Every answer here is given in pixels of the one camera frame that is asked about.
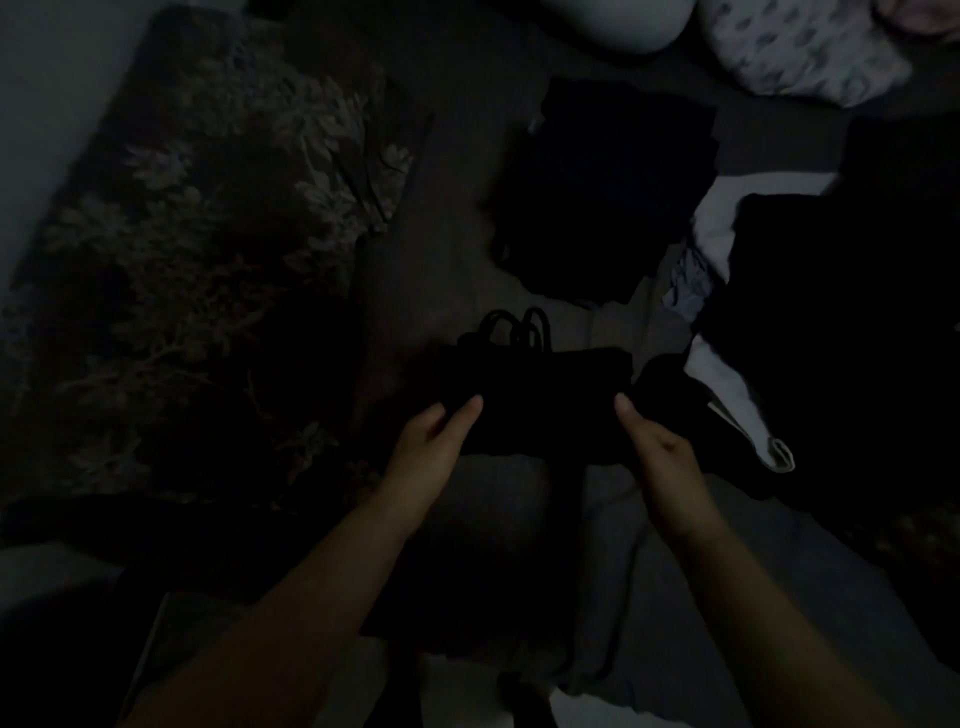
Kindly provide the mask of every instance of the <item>finger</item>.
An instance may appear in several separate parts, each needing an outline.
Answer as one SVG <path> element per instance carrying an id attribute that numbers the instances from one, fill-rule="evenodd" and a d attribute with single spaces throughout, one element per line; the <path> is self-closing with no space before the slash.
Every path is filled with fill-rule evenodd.
<path id="1" fill-rule="evenodd" d="M 403 428 L 403 437 L 426 440 L 437 426 L 444 420 L 446 409 L 437 402 L 424 409 Z"/>
<path id="2" fill-rule="evenodd" d="M 630 398 L 622 392 L 613 399 L 613 409 L 616 411 L 616 417 L 620 424 L 627 430 L 634 447 L 641 454 L 649 454 L 658 449 L 664 449 L 666 447 L 664 434 L 673 435 L 666 427 L 644 418 L 636 411 L 636 407 L 634 407 Z"/>
<path id="3" fill-rule="evenodd" d="M 450 418 L 443 431 L 437 435 L 437 439 L 459 451 L 464 440 L 467 439 L 467 435 L 469 435 L 470 428 L 473 427 L 482 411 L 483 398 L 480 395 L 474 395 L 464 406 L 453 413 L 453 417 Z"/>

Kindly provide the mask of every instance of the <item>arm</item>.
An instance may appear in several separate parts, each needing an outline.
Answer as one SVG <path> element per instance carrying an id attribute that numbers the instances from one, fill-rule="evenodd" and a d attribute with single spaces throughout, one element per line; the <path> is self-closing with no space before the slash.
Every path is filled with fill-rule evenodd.
<path id="1" fill-rule="evenodd" d="M 732 533 L 690 444 L 644 420 L 623 395 L 615 407 L 636 449 L 651 518 L 677 556 L 754 724 L 904 728 Z"/>
<path id="2" fill-rule="evenodd" d="M 480 415 L 443 429 L 434 405 L 403 430 L 383 481 L 206 653 L 137 703 L 125 725 L 307 726 L 407 538 L 446 484 Z"/>

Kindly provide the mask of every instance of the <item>drawstring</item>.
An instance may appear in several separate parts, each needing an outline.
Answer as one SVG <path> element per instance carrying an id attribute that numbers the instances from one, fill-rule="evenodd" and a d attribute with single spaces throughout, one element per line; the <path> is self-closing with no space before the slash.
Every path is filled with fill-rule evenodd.
<path id="1" fill-rule="evenodd" d="M 543 334 L 533 323 L 534 314 L 540 318 L 540 328 Z M 528 349 L 536 353 L 551 353 L 553 347 L 550 342 L 550 322 L 547 321 L 546 314 L 536 306 L 531 306 L 520 321 L 510 311 L 496 309 L 488 313 L 480 323 L 477 335 L 484 341 L 490 341 L 493 335 L 493 329 L 500 321 L 510 322 L 510 346 L 518 349 Z M 530 336 L 533 334 L 533 344 L 531 345 Z"/>

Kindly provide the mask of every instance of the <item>floral blanket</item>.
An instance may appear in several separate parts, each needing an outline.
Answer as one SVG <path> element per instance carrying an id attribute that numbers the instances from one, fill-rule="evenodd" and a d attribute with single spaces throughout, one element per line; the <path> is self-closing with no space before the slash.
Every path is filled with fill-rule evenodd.
<path id="1" fill-rule="evenodd" d="M 296 511 L 371 476 L 338 437 L 354 251 L 428 118 L 307 31 L 154 18 L 3 307 L 0 500 Z"/>

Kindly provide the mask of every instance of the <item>fingernail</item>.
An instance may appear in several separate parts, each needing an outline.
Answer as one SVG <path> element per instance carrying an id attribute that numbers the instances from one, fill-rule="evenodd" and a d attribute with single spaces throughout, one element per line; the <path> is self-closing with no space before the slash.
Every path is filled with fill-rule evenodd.
<path id="1" fill-rule="evenodd" d="M 634 410 L 634 404 L 623 392 L 618 392 L 616 397 L 613 398 L 613 409 L 621 415 L 625 415 Z"/>

